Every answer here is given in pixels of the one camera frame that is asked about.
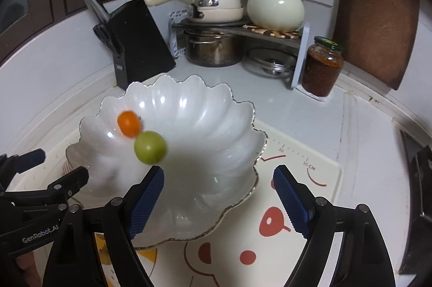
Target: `wooden cutting board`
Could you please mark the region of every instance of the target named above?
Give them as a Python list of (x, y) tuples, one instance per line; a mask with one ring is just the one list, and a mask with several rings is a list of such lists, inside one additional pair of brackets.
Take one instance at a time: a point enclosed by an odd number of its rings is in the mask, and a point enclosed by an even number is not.
[(410, 60), (420, 0), (340, 0), (333, 39), (345, 61), (398, 89)]

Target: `jar of chili sauce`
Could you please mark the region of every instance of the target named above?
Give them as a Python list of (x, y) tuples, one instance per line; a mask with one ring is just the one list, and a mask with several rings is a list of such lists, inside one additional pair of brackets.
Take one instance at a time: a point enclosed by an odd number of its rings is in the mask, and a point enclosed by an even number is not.
[(343, 67), (343, 47), (328, 38), (315, 36), (308, 48), (303, 88), (317, 97), (327, 97)]

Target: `blue gripper pad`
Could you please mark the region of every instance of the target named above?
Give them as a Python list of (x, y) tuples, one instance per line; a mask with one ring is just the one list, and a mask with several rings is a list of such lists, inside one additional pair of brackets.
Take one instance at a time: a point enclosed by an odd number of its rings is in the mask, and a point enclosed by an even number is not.
[(130, 226), (128, 231), (130, 239), (134, 239), (135, 235), (144, 230), (150, 214), (152, 213), (159, 195), (162, 192), (164, 182), (165, 176), (163, 170), (159, 168), (148, 184), (146, 190), (141, 195), (141, 198), (133, 207), (130, 215)]
[(288, 214), (291, 224), (296, 232), (308, 238), (310, 234), (309, 228), (309, 212), (299, 198), (299, 195), (294, 188), (300, 184), (295, 180), (294, 176), (289, 172), (285, 165), (279, 165), (273, 174), (274, 187), (277, 195)]

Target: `green fruit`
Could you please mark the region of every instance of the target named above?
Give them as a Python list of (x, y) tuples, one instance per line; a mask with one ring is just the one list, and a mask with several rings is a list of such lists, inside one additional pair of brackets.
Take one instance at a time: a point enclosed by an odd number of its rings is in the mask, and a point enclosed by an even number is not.
[(140, 162), (147, 165), (159, 163), (167, 151), (165, 140), (155, 131), (141, 132), (135, 139), (133, 148)]

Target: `white scalloped bowl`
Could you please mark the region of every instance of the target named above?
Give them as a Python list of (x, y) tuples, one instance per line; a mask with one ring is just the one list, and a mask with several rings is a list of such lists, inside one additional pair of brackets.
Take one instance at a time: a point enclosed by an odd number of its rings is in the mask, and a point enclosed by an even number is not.
[(134, 247), (203, 237), (255, 189), (266, 134), (254, 129), (252, 103), (237, 103), (224, 83), (210, 88), (196, 75), (182, 83), (163, 75), (151, 86), (131, 84), (120, 98), (106, 97), (96, 117), (81, 121), (81, 139), (66, 156), (74, 168), (89, 170), (89, 182), (76, 196), (85, 208), (124, 196), (150, 169), (135, 156), (134, 139), (119, 130), (117, 117), (125, 110), (168, 145), (157, 164), (165, 186)]

